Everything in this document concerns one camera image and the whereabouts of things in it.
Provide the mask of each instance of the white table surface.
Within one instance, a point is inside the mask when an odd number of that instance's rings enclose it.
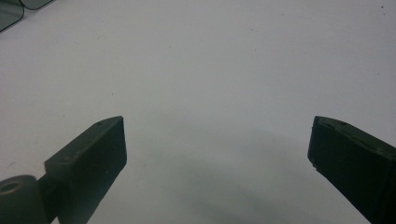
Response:
[[[122,115],[90,223],[368,223],[306,153],[315,115],[396,146],[395,71],[391,0],[58,0],[0,34],[0,179]]]

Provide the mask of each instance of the gray surface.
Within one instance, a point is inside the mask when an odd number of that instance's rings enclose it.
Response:
[[[58,0],[0,34],[0,177],[123,115],[90,223],[368,223],[306,158],[315,115],[396,145],[394,1]]]

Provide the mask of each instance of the screw hole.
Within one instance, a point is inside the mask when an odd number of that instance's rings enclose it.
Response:
[[[14,191],[15,189],[17,189],[20,186],[19,182],[10,182],[5,184],[4,186],[2,186],[0,188],[0,194],[6,194],[9,193],[11,191]]]

